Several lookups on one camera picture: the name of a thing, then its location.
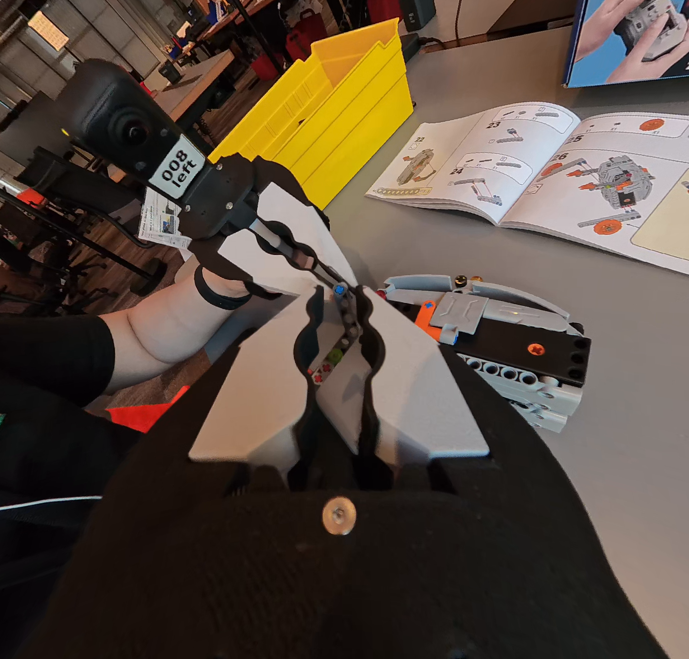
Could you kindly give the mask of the grey black building-block robot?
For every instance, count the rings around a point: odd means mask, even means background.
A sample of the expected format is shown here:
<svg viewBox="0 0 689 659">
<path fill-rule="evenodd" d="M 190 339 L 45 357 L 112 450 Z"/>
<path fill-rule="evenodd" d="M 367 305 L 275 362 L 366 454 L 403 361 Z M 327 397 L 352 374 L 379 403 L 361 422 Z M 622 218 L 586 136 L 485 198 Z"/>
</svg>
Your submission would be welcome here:
<svg viewBox="0 0 689 659">
<path fill-rule="evenodd" d="M 478 276 L 392 276 L 377 292 L 535 429 L 560 433 L 580 406 L 591 341 L 555 304 Z"/>
</svg>

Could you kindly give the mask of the open instruction booklet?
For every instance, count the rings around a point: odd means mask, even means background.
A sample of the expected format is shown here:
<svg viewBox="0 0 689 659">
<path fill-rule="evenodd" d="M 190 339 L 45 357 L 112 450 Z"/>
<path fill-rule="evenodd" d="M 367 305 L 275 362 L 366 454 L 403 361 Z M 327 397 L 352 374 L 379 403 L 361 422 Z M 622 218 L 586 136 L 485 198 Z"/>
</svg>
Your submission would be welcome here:
<svg viewBox="0 0 689 659">
<path fill-rule="evenodd" d="M 366 196 L 471 213 L 688 274 L 688 115 L 553 103 L 423 123 Z"/>
</svg>

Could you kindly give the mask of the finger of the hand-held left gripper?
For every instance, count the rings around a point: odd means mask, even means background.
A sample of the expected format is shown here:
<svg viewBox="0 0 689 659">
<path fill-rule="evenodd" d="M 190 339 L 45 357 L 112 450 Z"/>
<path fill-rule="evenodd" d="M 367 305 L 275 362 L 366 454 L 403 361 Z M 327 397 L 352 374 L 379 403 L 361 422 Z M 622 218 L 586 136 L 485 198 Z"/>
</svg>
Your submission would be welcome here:
<svg viewBox="0 0 689 659">
<path fill-rule="evenodd" d="M 355 273 L 310 202 L 301 202 L 275 182 L 260 194 L 252 232 L 280 252 L 257 282 L 268 291 L 302 291 L 313 273 L 357 286 Z"/>
<path fill-rule="evenodd" d="M 296 244 L 313 250 L 322 263 L 336 266 L 337 243 L 327 230 L 307 228 L 306 232 L 292 231 L 292 235 Z M 254 284 L 270 292 L 299 296 L 320 284 L 311 271 L 291 266 L 281 252 L 273 254 L 264 250 L 258 238 L 249 229 L 240 230 L 225 238 L 219 255 L 249 274 Z"/>
</svg>

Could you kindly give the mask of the orange safety vest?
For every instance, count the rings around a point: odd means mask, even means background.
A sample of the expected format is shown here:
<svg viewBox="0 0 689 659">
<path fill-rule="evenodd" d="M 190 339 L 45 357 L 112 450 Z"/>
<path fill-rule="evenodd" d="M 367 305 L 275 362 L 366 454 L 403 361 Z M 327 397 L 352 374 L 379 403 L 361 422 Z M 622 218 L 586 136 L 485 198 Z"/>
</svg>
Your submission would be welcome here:
<svg viewBox="0 0 689 659">
<path fill-rule="evenodd" d="M 146 434 L 189 388 L 190 385 L 183 386 L 168 403 L 108 408 L 107 413 L 112 422 Z"/>
</svg>

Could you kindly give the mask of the blue toy box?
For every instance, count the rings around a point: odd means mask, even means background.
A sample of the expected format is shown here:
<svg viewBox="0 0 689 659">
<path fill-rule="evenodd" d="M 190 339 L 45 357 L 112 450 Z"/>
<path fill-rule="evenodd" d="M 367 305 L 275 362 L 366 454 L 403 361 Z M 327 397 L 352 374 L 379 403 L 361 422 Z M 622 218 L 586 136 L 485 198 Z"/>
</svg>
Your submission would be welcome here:
<svg viewBox="0 0 689 659">
<path fill-rule="evenodd" d="M 688 78 L 688 0 L 578 0 L 563 86 Z"/>
</svg>

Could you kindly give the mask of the light grey table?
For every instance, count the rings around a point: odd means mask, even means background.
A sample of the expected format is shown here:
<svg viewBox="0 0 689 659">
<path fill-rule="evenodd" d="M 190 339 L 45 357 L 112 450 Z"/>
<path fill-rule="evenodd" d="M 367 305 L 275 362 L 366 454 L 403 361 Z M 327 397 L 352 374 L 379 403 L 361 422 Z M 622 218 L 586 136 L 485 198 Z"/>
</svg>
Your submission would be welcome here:
<svg viewBox="0 0 689 659">
<path fill-rule="evenodd" d="M 484 34 L 504 13 L 513 0 L 462 0 L 458 21 L 455 21 L 459 0 L 434 0 L 436 15 L 422 34 L 443 42 Z"/>
</svg>

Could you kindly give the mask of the person's left forearm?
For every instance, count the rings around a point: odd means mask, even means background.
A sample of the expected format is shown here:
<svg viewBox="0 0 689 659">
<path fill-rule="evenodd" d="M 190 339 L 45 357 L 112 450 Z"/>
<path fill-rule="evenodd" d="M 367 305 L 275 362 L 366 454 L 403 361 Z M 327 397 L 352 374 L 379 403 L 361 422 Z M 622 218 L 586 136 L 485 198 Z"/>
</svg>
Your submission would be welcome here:
<svg viewBox="0 0 689 659">
<path fill-rule="evenodd" d="M 64 399 L 78 408 L 196 354 L 249 293 L 193 278 L 104 315 L 1 319 L 1 413 Z"/>
</svg>

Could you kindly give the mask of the wooden table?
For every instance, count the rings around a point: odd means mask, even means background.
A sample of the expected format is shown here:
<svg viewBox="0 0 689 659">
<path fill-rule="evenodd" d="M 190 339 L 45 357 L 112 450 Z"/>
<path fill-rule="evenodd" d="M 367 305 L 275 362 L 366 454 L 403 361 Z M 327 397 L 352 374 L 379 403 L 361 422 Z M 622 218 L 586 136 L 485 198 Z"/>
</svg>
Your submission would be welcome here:
<svg viewBox="0 0 689 659">
<path fill-rule="evenodd" d="M 235 56 L 226 50 L 182 72 L 181 80 L 151 95 L 159 107 L 173 121 L 189 110 L 192 105 L 220 78 Z"/>
</svg>

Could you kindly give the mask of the person's left hand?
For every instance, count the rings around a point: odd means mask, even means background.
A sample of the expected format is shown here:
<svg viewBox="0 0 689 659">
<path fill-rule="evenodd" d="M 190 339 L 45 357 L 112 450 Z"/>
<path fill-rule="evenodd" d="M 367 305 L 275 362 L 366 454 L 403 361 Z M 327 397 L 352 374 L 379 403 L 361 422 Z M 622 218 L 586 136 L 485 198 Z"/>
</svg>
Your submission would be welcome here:
<svg viewBox="0 0 689 659">
<path fill-rule="evenodd" d="M 198 287 L 198 267 L 195 258 L 190 258 L 174 278 L 174 302 L 192 323 L 224 322 L 252 299 L 243 282 L 224 279 L 206 268 L 201 268 L 202 285 Z"/>
</svg>

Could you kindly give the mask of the yellow plastic bin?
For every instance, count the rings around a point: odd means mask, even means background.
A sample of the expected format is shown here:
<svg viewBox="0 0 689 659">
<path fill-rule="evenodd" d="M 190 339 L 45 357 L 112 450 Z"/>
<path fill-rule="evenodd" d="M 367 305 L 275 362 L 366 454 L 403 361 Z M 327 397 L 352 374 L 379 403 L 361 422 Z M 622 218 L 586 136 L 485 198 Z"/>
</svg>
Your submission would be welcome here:
<svg viewBox="0 0 689 659">
<path fill-rule="evenodd" d="M 413 112 L 398 18 L 311 46 L 210 155 L 286 167 L 324 209 Z"/>
</svg>

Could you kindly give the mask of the grey desk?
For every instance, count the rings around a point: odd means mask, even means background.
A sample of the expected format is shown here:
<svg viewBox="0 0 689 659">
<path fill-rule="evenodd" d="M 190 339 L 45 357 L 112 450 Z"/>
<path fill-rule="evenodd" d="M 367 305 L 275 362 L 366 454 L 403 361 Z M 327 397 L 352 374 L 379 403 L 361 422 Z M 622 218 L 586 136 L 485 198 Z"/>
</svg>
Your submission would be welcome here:
<svg viewBox="0 0 689 659">
<path fill-rule="evenodd" d="M 423 122 L 521 101 L 581 118 L 687 113 L 685 80 L 564 89 L 569 28 L 419 53 L 412 116 L 326 207 L 358 280 L 481 276 L 546 298 L 592 340 L 581 405 L 539 431 L 589 511 L 608 560 L 671 658 L 688 657 L 688 278 L 588 246 L 499 229 L 465 213 L 366 198 Z"/>
</svg>

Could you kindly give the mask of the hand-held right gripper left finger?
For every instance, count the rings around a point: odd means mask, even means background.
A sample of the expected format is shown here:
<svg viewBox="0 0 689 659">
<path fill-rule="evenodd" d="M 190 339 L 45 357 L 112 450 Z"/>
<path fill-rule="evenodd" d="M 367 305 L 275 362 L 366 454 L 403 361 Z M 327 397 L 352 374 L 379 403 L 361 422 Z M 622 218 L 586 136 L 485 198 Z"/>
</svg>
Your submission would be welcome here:
<svg viewBox="0 0 689 659">
<path fill-rule="evenodd" d="M 194 463 L 274 467 L 283 479 L 305 451 L 309 374 L 320 353 L 324 287 L 312 286 L 246 339 L 188 452 Z"/>
</svg>

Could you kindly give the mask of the grey beam arm orange claw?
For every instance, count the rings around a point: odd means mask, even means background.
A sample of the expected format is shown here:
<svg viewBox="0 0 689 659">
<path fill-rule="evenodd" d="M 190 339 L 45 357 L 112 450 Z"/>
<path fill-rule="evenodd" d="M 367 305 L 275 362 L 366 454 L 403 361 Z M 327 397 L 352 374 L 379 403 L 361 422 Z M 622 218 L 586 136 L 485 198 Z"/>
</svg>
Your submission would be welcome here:
<svg viewBox="0 0 689 659">
<path fill-rule="evenodd" d="M 323 321 L 317 328 L 318 353 L 308 370 L 317 387 L 342 361 L 360 332 L 355 294 L 346 282 L 339 282 L 324 295 Z"/>
</svg>

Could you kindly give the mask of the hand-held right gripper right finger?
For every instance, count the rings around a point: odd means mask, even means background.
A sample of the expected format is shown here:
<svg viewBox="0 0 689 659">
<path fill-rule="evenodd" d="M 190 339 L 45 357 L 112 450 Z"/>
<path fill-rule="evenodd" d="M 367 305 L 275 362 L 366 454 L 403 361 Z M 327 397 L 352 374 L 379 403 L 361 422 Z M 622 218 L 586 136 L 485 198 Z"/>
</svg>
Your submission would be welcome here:
<svg viewBox="0 0 689 659">
<path fill-rule="evenodd" d="M 489 448 L 439 344 L 360 286 L 364 385 L 360 462 L 426 465 L 486 457 Z"/>
</svg>

